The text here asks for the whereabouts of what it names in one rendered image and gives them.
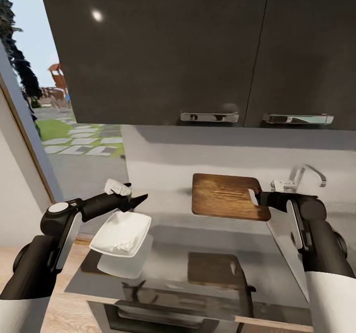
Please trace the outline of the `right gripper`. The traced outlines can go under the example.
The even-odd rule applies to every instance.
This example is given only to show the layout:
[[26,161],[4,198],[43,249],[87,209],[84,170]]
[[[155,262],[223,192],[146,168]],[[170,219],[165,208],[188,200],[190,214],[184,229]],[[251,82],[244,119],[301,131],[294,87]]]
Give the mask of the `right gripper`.
[[287,194],[287,193],[260,191],[257,195],[255,194],[255,198],[258,200],[258,203],[261,206],[273,207],[273,208],[280,210],[277,202],[278,202],[278,198],[284,194]]

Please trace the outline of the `bowl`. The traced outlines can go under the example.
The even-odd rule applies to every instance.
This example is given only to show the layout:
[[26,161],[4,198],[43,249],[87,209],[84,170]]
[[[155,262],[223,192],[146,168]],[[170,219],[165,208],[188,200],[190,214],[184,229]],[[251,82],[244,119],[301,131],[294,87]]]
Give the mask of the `bowl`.
[[[135,212],[117,210],[99,229],[89,247],[99,253],[113,257],[133,258],[140,249],[151,223],[151,217]],[[123,245],[124,242],[133,241],[133,247],[129,250],[118,249],[115,245]],[[110,248],[114,248],[110,252]]]

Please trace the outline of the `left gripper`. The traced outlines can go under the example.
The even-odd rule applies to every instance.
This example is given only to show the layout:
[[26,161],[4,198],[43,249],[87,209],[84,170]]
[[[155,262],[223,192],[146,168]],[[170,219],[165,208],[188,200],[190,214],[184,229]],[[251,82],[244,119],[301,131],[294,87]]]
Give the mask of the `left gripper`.
[[[125,184],[127,187],[131,187],[131,183]],[[138,196],[137,198],[131,199],[129,202],[128,196],[122,196],[119,194],[111,194],[108,195],[106,192],[97,196],[93,196],[99,205],[100,214],[99,216],[108,213],[114,209],[118,209],[123,213],[127,212],[127,210],[131,208],[137,207],[141,204],[146,198],[148,194]]]

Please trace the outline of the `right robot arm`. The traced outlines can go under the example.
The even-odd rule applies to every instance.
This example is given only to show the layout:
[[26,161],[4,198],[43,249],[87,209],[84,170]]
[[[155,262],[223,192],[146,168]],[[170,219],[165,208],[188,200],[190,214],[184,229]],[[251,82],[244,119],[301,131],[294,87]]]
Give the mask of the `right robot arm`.
[[356,276],[343,237],[325,221],[323,201],[312,194],[284,193],[297,188],[293,180],[275,179],[271,187],[255,198],[261,206],[288,213],[302,254],[314,333],[356,333]]

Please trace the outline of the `cutting board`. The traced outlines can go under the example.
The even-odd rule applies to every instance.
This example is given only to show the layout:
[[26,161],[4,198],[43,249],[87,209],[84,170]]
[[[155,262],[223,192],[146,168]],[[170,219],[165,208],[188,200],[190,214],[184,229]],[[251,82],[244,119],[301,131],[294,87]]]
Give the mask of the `cutting board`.
[[268,207],[255,205],[250,190],[263,191],[253,177],[195,173],[192,180],[192,207],[196,215],[255,221],[269,221]]

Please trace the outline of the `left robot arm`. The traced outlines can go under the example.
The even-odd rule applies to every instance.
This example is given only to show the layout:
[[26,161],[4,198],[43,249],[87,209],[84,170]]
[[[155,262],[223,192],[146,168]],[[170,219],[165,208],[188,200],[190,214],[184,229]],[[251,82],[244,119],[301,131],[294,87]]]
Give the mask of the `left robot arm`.
[[40,223],[44,235],[35,236],[21,249],[13,264],[14,274],[0,295],[0,333],[41,333],[56,276],[65,265],[81,221],[86,223],[114,209],[125,213],[137,207],[148,194],[129,202],[130,187],[131,183],[109,178],[105,193],[47,209]]

